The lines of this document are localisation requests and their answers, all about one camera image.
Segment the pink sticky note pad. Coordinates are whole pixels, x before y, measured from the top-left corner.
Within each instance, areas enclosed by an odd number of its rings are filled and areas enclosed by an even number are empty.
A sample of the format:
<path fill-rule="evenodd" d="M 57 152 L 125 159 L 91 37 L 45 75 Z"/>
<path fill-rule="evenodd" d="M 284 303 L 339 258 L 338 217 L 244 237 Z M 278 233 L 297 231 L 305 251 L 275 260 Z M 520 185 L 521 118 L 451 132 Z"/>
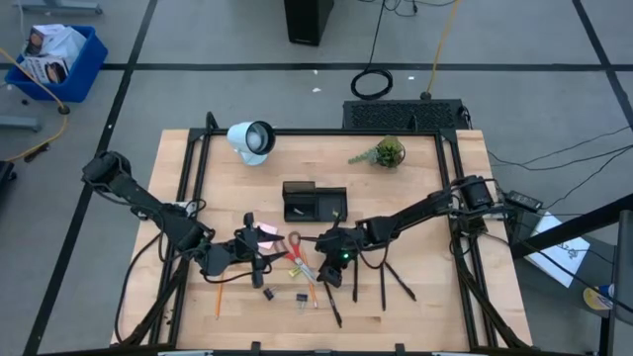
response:
<path fill-rule="evenodd" d="M 264 222 L 258 222 L 256 224 L 257 227 L 260 227 L 264 232 L 267 232 L 269 234 L 276 234 L 278 232 L 278 228 L 272 225 L 269 225 L 267 223 Z M 264 242 L 259 242 L 258 246 L 260 248 L 264 248 L 267 250 L 270 250 L 273 247 L 274 242 L 273 241 L 264 241 Z"/>

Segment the yellow and blue disc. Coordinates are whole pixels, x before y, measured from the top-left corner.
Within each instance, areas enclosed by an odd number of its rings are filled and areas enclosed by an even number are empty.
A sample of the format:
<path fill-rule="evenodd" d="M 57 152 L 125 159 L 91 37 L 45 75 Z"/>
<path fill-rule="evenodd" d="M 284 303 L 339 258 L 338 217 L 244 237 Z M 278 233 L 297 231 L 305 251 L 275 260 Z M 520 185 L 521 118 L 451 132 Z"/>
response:
<path fill-rule="evenodd" d="M 614 285 L 601 285 L 587 287 L 583 291 L 583 299 L 587 306 L 594 311 L 610 311 L 613 302 L 609 299 L 614 296 Z"/>

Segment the black metal table frame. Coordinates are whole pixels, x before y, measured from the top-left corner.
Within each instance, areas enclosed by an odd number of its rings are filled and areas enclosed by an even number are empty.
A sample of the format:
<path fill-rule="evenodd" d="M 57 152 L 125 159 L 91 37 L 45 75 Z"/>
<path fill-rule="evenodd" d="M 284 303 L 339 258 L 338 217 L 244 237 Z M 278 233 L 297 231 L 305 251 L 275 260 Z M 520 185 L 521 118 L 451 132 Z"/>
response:
<path fill-rule="evenodd" d="M 281 129 L 269 158 L 249 167 L 222 130 L 166 130 L 152 152 L 151 171 L 142 171 L 137 158 L 132 169 L 161 201 L 204 199 L 200 219 L 220 241 L 231 238 L 246 213 L 282 233 L 295 230 L 313 237 L 323 232 L 322 222 L 284 222 L 285 181 L 345 187 L 348 216 L 358 220 L 398 212 L 457 177 L 491 173 L 478 131 L 401 132 L 406 158 L 395 170 L 347 162 L 381 137 L 378 132 Z M 296 294 L 305 292 L 308 282 L 289 275 L 287 259 L 278 260 L 264 278 L 275 288 L 271 301 L 252 287 L 246 265 L 228 268 L 219 320 L 218 285 L 207 283 L 198 266 L 190 264 L 184 286 L 157 319 L 158 333 L 121 350 L 152 356 L 178 350 L 207 356 L 528 352 L 531 336 L 503 224 L 489 222 L 488 233 L 462 258 L 455 258 L 449 247 L 451 229 L 447 218 L 434 218 L 405 231 L 385 253 L 361 258 L 357 303 L 352 301 L 354 264 L 346 269 L 341 287 L 330 288 L 342 328 L 325 287 L 316 288 L 318 309 L 299 310 Z M 382 257 L 414 291 L 416 302 L 386 268 L 387 309 L 382 311 L 376 269 Z"/>

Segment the black mesh desk organizer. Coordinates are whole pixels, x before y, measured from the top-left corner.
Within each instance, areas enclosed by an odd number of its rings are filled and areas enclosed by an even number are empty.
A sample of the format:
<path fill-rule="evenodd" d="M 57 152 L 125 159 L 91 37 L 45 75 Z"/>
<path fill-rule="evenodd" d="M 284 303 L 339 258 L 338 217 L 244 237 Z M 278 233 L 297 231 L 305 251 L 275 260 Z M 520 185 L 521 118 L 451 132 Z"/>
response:
<path fill-rule="evenodd" d="M 333 223 L 333 211 L 347 220 L 347 190 L 345 187 L 318 187 L 314 181 L 285 181 L 282 184 L 284 221 L 286 223 Z M 294 213 L 296 208 L 304 213 Z"/>

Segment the black perforated metal case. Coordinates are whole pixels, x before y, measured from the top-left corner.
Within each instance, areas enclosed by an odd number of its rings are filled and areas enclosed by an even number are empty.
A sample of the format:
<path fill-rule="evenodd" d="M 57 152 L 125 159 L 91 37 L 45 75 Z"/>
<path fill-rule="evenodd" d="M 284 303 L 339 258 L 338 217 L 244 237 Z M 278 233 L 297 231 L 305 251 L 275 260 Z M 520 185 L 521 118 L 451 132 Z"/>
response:
<path fill-rule="evenodd" d="M 352 130 L 468 130 L 468 109 L 458 99 L 345 101 L 342 126 Z"/>

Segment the red handled scissors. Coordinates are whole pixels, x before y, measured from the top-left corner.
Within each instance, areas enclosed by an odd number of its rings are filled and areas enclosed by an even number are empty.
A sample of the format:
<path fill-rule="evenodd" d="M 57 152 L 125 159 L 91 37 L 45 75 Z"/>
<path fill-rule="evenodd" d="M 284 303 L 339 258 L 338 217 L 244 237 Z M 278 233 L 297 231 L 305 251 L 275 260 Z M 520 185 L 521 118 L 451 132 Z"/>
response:
<path fill-rule="evenodd" d="M 315 276 L 314 272 L 312 273 L 312 275 L 309 275 L 309 271 L 303 261 L 302 255 L 301 255 L 301 241 L 300 241 L 300 237 L 301 235 L 296 232 L 296 231 L 292 231 L 289 235 L 288 235 L 288 241 L 292 247 L 292 259 L 293 261 L 297 264 L 298 267 L 301 268 L 302 273 L 307 277 L 307 279 L 309 280 L 310 277 L 315 279 L 315 282 L 317 281 L 317 277 Z"/>

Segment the black computer tower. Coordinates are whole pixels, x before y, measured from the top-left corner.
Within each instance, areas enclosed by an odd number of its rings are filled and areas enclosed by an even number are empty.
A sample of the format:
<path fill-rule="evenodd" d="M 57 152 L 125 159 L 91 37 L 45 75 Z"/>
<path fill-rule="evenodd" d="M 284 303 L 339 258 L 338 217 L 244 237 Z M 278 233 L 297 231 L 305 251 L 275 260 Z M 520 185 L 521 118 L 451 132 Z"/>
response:
<path fill-rule="evenodd" d="M 284 0 L 290 43 L 319 46 L 334 0 Z"/>

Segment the white paper sheet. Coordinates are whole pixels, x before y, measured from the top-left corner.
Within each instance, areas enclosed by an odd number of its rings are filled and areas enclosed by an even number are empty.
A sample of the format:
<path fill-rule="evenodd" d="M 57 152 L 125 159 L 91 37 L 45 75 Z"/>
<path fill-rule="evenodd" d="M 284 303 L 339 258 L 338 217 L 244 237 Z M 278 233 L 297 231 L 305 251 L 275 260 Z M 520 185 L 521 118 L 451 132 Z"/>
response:
<path fill-rule="evenodd" d="M 543 249 L 540 253 L 531 253 L 524 259 L 565 288 L 569 288 L 574 278 L 564 270 L 576 274 L 588 253 L 589 247 L 590 244 L 585 239 L 576 237 Z"/>

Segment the blue plastic bin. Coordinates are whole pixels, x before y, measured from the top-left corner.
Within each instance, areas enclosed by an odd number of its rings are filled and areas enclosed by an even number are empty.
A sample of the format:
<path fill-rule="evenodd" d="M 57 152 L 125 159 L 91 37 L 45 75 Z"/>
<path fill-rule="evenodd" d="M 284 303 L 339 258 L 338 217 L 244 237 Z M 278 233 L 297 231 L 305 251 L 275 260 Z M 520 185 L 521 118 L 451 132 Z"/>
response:
<path fill-rule="evenodd" d="M 69 69 L 66 79 L 45 87 L 62 102 L 81 103 L 87 97 L 105 59 L 108 50 L 90 26 L 73 26 L 86 42 Z M 52 101 L 53 98 L 39 85 L 29 79 L 16 65 L 11 65 L 5 75 L 8 84 L 16 86 L 24 94 L 37 101 Z"/>

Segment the white desk lamp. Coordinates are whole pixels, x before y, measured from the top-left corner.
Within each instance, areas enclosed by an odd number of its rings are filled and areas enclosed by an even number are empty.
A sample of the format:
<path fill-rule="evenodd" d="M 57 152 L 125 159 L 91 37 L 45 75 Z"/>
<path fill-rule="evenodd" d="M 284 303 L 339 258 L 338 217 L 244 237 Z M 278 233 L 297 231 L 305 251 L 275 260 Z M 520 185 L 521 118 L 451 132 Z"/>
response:
<path fill-rule="evenodd" d="M 262 164 L 276 143 L 274 128 L 266 122 L 243 122 L 231 126 L 226 139 L 245 165 Z"/>

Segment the potted green succulent plant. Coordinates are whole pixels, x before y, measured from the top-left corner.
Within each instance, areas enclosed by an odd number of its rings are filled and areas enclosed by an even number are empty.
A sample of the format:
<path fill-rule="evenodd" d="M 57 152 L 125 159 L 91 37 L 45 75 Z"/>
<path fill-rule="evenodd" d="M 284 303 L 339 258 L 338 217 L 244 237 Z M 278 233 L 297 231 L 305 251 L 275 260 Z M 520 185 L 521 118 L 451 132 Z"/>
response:
<path fill-rule="evenodd" d="M 366 161 L 370 165 L 397 168 L 406 158 L 406 149 L 396 136 L 387 135 L 379 143 L 363 153 L 349 158 L 349 164 Z"/>

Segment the black power adapter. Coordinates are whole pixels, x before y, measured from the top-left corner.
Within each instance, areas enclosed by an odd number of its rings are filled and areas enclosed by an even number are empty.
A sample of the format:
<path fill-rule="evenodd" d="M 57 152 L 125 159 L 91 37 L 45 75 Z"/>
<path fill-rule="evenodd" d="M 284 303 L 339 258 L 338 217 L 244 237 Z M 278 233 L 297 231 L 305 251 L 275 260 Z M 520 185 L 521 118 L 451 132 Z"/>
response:
<path fill-rule="evenodd" d="M 537 213 L 543 207 L 543 203 L 541 201 L 514 190 L 504 193 L 503 199 L 510 205 L 532 213 Z"/>

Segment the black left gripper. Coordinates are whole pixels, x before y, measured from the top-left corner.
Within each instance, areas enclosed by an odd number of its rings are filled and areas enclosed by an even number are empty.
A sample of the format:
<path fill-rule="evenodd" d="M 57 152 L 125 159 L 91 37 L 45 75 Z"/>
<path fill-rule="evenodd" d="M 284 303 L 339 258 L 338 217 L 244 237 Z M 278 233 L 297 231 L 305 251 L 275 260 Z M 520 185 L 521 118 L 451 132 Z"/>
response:
<path fill-rule="evenodd" d="M 252 287 L 259 289 L 263 286 L 263 272 L 265 266 L 271 265 L 276 260 L 283 258 L 287 252 L 276 252 L 262 255 L 259 253 L 259 246 L 272 246 L 278 235 L 267 232 L 260 227 L 254 226 L 253 213 L 246 213 L 243 217 L 243 227 L 236 229 L 233 233 L 235 238 L 235 256 L 241 261 L 247 261 L 251 265 Z"/>

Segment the black metal beam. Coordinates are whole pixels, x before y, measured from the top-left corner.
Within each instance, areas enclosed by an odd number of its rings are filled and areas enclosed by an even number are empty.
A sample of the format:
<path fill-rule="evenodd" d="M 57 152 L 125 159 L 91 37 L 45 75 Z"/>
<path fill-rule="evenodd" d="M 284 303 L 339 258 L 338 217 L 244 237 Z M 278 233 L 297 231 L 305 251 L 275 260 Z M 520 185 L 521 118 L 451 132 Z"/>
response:
<path fill-rule="evenodd" d="M 513 245 L 511 255 L 523 258 L 615 223 L 624 230 L 623 240 L 633 241 L 633 193 Z"/>

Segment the grey metal table foot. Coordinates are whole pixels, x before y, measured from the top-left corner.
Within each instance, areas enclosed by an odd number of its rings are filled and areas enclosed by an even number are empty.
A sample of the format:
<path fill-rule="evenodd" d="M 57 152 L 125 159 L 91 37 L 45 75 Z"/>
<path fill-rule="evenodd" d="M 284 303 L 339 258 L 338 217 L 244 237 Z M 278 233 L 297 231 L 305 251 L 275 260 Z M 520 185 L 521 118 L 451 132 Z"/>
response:
<path fill-rule="evenodd" d="M 36 118 L 0 115 L 0 129 L 27 130 L 37 133 L 42 129 L 42 125 Z"/>
<path fill-rule="evenodd" d="M 42 13 L 102 15 L 98 2 L 90 0 L 11 0 L 21 10 Z"/>

